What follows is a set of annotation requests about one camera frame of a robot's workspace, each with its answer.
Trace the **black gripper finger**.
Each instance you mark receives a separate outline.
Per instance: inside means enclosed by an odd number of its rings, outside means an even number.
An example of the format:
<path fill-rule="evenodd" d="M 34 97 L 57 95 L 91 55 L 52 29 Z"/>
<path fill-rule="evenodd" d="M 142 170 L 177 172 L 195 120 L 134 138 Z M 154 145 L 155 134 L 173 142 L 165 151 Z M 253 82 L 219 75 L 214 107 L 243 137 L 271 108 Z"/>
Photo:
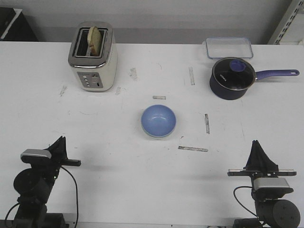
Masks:
<path fill-rule="evenodd" d="M 45 149 L 50 153 L 50 160 L 67 160 L 66 138 L 60 136 L 52 145 Z"/>
<path fill-rule="evenodd" d="M 246 171 L 278 171 L 278 165 L 269 159 L 258 140 L 252 141 L 249 158 L 244 167 Z"/>

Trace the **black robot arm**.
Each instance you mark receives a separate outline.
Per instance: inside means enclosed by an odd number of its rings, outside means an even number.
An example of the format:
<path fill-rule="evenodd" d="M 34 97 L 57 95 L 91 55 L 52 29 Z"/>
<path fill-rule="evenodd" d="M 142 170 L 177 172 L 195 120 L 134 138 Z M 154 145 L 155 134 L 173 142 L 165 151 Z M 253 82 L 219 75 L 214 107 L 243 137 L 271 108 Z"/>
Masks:
<path fill-rule="evenodd" d="M 67 157 L 66 138 L 60 136 L 46 149 L 26 149 L 20 159 L 30 164 L 14 179 L 13 187 L 19 194 L 13 228 L 67 228 L 62 213 L 48 213 L 46 203 L 61 169 L 79 167 L 80 160 Z"/>
<path fill-rule="evenodd" d="M 241 170 L 229 170 L 228 176 L 248 176 L 251 180 L 251 197 L 255 203 L 255 213 L 240 204 L 254 218 L 237 218 L 234 228 L 296 228 L 301 215 L 297 206 L 282 197 L 294 191 L 286 181 L 286 176 L 295 176 L 294 170 L 281 170 L 269 159 L 257 140 L 252 142 L 250 155 Z"/>

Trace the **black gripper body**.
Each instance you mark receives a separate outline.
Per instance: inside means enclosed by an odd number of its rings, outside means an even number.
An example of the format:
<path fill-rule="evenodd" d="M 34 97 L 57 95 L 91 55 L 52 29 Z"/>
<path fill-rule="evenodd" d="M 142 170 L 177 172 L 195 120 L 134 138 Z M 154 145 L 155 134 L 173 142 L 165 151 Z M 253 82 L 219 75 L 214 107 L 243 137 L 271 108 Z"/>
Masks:
<path fill-rule="evenodd" d="M 31 163 L 31 167 L 41 174 L 42 179 L 48 185 L 54 185 L 56 179 L 59 176 L 59 171 L 62 166 L 76 166 L 81 165 L 80 160 L 72 160 L 68 158 L 62 158 L 59 160 L 52 159 L 36 159 Z"/>
<path fill-rule="evenodd" d="M 248 176 L 251 179 L 252 190 L 251 196 L 254 201 L 267 201 L 281 199 L 286 192 L 282 190 L 254 190 L 253 181 L 257 178 L 286 178 L 289 176 L 295 176 L 296 171 L 294 170 L 278 170 L 278 171 L 246 171 L 246 170 L 229 170 L 228 176 Z"/>

